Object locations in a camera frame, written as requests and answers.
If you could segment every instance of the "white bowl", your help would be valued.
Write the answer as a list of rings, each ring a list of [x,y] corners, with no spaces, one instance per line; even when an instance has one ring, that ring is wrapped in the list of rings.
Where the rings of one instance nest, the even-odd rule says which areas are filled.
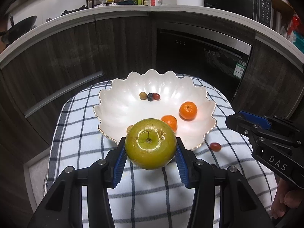
[[[159,101],[141,100],[139,93],[158,93]],[[205,136],[217,124],[212,116],[215,101],[207,99],[205,87],[195,87],[190,77],[178,78],[172,71],[159,74],[150,69],[145,74],[131,72],[125,80],[114,79],[110,90],[99,92],[100,104],[94,113],[100,120],[99,131],[119,143],[127,135],[127,127],[146,118],[161,119],[173,115],[177,119],[176,137],[180,137],[186,149],[200,147]],[[194,102],[198,108],[192,121],[179,116],[179,108],[186,101]]]

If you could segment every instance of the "screw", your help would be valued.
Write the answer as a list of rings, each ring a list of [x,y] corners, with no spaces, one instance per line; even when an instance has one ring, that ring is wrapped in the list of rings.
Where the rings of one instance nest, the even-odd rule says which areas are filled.
[[[107,163],[107,160],[105,160],[105,159],[100,159],[100,160],[97,161],[97,163],[98,163],[99,165],[104,165],[105,163]]]
[[[70,173],[70,172],[73,171],[73,167],[72,167],[72,166],[68,166],[68,167],[66,167],[66,168],[64,169],[64,171],[65,171],[66,173]]]
[[[204,164],[204,161],[203,161],[202,159],[197,159],[197,160],[195,161],[195,163],[198,164],[198,165],[203,165],[203,164]]]
[[[235,167],[235,166],[229,166],[229,168],[228,168],[231,172],[237,172],[238,170],[237,170],[237,168]]]

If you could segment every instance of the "human hand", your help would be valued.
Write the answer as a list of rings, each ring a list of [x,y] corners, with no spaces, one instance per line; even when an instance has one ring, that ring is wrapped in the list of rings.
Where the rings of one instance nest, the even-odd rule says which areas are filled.
[[[304,190],[290,190],[288,183],[282,178],[279,181],[277,193],[273,200],[272,207],[270,209],[271,215],[277,219],[281,218],[285,212],[286,207],[297,208],[301,201],[304,199]]]

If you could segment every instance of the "apple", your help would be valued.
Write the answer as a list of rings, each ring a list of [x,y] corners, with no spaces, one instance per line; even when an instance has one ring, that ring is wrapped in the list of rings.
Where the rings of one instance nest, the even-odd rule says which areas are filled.
[[[146,170],[162,168],[175,154],[175,133],[161,120],[144,119],[129,130],[125,149],[133,164]]]

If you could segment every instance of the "sticker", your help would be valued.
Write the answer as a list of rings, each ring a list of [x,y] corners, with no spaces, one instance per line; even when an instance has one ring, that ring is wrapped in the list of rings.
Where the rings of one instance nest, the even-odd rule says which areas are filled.
[[[240,64],[237,63],[234,70],[239,72],[242,75],[243,72],[244,72],[244,69],[245,69],[245,67],[243,65],[240,65]]]
[[[242,75],[239,72],[237,72],[237,71],[234,71],[233,75],[235,75],[236,77],[239,77],[239,78],[242,77]]]
[[[244,72],[244,69],[245,69],[245,67],[243,65],[237,63],[235,66],[233,75],[235,75],[238,78],[241,78],[242,74]]]

